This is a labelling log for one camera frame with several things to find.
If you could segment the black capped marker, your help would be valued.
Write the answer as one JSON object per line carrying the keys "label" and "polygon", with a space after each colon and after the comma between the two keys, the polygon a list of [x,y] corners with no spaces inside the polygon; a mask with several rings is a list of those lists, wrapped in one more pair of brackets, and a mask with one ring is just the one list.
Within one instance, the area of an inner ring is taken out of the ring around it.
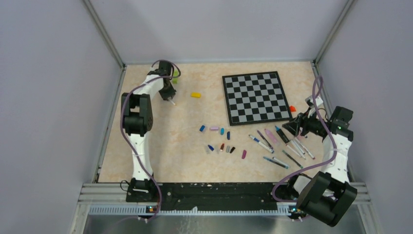
{"label": "black capped marker", "polygon": [[300,145],[300,142],[299,142],[296,138],[294,138],[293,141],[295,142],[295,144],[297,145],[297,147],[299,148],[299,150],[301,151],[301,153],[302,153],[303,155],[305,155],[306,152],[305,152],[305,150],[303,149],[303,147]]}

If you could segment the blue black highlighter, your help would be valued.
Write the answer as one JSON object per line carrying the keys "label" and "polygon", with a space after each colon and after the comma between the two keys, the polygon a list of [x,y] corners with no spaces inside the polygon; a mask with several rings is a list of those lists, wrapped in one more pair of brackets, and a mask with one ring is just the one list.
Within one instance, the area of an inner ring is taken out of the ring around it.
{"label": "blue black highlighter", "polygon": [[281,128],[279,128],[278,126],[275,126],[276,129],[276,133],[278,134],[278,136],[281,138],[281,140],[285,143],[288,144],[289,143],[289,138],[286,136],[286,134],[283,132],[283,130]]}

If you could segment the lilac highlighter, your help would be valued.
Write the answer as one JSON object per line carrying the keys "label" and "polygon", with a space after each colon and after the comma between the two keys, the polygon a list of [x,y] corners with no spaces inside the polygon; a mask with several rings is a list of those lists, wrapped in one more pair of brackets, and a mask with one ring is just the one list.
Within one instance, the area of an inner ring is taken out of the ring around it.
{"label": "lilac highlighter", "polygon": [[270,138],[270,140],[275,144],[275,145],[279,145],[279,141],[277,140],[277,138],[273,135],[273,133],[268,130],[265,129],[265,134]]}

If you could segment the dark thin pen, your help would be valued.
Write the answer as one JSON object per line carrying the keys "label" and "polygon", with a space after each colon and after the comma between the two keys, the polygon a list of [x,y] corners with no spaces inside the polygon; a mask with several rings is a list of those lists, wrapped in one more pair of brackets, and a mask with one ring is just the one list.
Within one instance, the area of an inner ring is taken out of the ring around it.
{"label": "dark thin pen", "polygon": [[264,137],[264,135],[257,130],[258,135],[263,139],[263,141],[266,143],[266,145],[270,148],[270,149],[274,149],[273,146],[269,143],[269,141]]}

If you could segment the green thin pen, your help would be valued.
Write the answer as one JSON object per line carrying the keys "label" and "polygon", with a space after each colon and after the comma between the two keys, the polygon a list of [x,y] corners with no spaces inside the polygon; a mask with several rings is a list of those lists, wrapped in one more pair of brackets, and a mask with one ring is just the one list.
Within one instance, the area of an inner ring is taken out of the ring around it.
{"label": "green thin pen", "polygon": [[287,153],[285,150],[282,150],[282,152],[291,160],[293,161],[298,167],[300,167],[301,169],[303,169],[303,166],[298,163],[289,153]]}

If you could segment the blue capped white marker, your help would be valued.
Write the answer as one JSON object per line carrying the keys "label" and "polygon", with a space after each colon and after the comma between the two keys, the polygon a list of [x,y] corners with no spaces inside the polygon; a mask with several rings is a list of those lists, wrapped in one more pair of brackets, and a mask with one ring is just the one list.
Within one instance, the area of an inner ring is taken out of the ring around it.
{"label": "blue capped white marker", "polygon": [[269,146],[265,145],[264,143],[262,143],[260,140],[258,140],[256,137],[252,136],[252,135],[248,135],[253,141],[255,141],[257,144],[259,144],[261,147],[263,147],[265,150],[267,150],[269,153],[273,154],[274,150],[271,149]]}

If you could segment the blue thin pen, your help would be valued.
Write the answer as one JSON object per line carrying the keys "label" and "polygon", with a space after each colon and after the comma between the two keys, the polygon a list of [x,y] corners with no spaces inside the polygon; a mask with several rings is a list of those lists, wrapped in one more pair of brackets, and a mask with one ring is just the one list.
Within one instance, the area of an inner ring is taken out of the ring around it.
{"label": "blue thin pen", "polygon": [[286,165],[284,165],[284,164],[281,164],[281,163],[279,163],[279,162],[277,162],[277,161],[275,161],[275,160],[273,160],[273,159],[267,158],[267,157],[265,157],[265,156],[263,156],[263,159],[265,159],[265,160],[267,160],[267,161],[269,161],[269,162],[271,162],[271,163],[273,163],[273,164],[275,164],[275,165],[278,165],[278,166],[280,166],[280,167],[282,167],[282,168],[289,169],[288,166],[286,166]]}

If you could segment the grey capped marker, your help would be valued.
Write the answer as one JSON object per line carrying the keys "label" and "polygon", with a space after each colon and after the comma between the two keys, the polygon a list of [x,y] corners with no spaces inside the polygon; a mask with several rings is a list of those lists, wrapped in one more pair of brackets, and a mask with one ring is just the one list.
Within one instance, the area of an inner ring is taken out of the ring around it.
{"label": "grey capped marker", "polygon": [[294,141],[294,139],[291,140],[291,143],[296,148],[296,150],[300,153],[301,157],[304,160],[306,160],[305,151]]}

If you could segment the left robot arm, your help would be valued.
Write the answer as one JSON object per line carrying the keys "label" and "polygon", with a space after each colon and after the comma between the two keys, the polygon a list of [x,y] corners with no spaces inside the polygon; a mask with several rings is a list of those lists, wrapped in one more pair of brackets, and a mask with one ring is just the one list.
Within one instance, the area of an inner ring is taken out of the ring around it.
{"label": "left robot arm", "polygon": [[132,150],[133,173],[128,192],[138,194],[144,201],[156,196],[156,183],[150,165],[149,132],[154,117],[151,101],[156,95],[162,100],[172,102],[176,95],[171,81],[174,72],[180,72],[168,60],[157,60],[142,84],[121,96],[120,129],[123,138]]}

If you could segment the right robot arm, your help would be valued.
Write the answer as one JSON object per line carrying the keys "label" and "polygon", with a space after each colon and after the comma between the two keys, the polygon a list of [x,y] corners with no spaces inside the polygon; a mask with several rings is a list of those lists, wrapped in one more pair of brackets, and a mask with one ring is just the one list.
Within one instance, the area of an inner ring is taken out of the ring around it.
{"label": "right robot arm", "polygon": [[330,227],[338,224],[357,196],[349,183],[348,151],[354,139],[349,130],[353,111],[337,106],[331,117],[319,120],[315,109],[309,108],[283,128],[293,136],[313,133],[322,138],[323,162],[312,178],[298,174],[288,181],[286,196],[297,201],[296,207]]}

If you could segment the green block far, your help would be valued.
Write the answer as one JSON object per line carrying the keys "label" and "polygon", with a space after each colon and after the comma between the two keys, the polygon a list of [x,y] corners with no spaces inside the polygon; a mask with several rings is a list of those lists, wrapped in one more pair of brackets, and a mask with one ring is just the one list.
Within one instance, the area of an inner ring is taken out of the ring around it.
{"label": "green block far", "polygon": [[174,73],[173,73],[173,79],[172,79],[172,83],[173,83],[173,84],[177,84],[177,83],[178,83],[178,77],[179,77],[179,72],[178,72],[178,71],[174,71]]}

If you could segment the yellow block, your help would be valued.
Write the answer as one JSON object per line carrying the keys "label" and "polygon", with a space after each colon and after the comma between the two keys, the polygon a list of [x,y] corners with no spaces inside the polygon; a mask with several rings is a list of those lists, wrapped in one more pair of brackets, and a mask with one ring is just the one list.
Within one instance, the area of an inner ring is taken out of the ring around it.
{"label": "yellow block", "polygon": [[190,96],[193,97],[193,98],[200,98],[201,94],[200,93],[191,93]]}

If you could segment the black white chessboard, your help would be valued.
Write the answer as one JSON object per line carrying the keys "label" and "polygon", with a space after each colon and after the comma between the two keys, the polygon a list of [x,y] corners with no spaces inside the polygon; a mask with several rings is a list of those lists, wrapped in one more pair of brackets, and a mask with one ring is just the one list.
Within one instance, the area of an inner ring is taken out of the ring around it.
{"label": "black white chessboard", "polygon": [[292,119],[277,71],[222,76],[230,126]]}

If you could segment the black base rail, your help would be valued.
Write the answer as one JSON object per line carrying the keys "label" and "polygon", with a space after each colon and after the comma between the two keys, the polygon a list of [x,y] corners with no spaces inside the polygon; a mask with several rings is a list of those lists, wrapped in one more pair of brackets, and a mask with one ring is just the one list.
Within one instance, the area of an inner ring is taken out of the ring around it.
{"label": "black base rail", "polygon": [[280,208],[271,182],[253,183],[149,183],[148,192],[129,187],[126,201],[155,203],[162,211],[271,211]]}

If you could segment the aluminium frame rail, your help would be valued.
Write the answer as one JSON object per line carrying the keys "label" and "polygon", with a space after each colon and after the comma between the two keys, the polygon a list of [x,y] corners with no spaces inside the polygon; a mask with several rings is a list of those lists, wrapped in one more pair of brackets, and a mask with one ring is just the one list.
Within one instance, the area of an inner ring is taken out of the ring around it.
{"label": "aluminium frame rail", "polygon": [[125,183],[93,183],[84,184],[78,199],[79,205],[86,205],[90,215],[135,215],[150,217],[157,213],[164,215],[200,215],[200,216],[275,216],[292,215],[297,212],[294,202],[277,202],[280,208],[271,211],[199,211],[193,208],[187,211],[162,211],[158,204],[143,202],[131,203],[126,201],[127,185]]}

